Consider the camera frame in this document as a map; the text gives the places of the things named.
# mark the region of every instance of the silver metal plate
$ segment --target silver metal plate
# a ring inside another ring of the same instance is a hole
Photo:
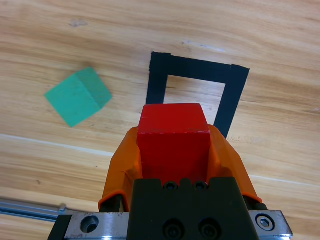
[[[280,210],[251,210],[250,217],[260,240],[290,240],[293,233]]]
[[[260,240],[292,238],[293,233],[280,210],[252,210],[249,214]],[[75,213],[72,215],[65,239],[126,239],[128,223],[128,212]]]
[[[129,212],[75,213],[64,239],[126,239],[128,223]]]

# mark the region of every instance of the red block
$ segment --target red block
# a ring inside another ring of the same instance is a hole
[[[137,145],[144,179],[206,181],[210,130],[200,104],[145,105]]]

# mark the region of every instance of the wood grain surface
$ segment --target wood grain surface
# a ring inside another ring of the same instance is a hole
[[[250,68],[227,139],[293,239],[320,239],[319,0],[0,0],[0,196],[96,211],[152,51]],[[44,93],[88,66],[113,98],[70,128]],[[165,102],[201,103],[212,124],[223,89],[170,77]],[[0,215],[0,239],[52,225]]]

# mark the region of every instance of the green cube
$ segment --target green cube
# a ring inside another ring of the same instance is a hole
[[[72,74],[45,97],[70,127],[91,117],[112,98],[92,67]]]

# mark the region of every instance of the black tape square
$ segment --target black tape square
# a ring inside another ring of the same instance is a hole
[[[146,104],[163,104],[168,75],[225,84],[214,126],[226,138],[249,74],[248,68],[152,52]]]

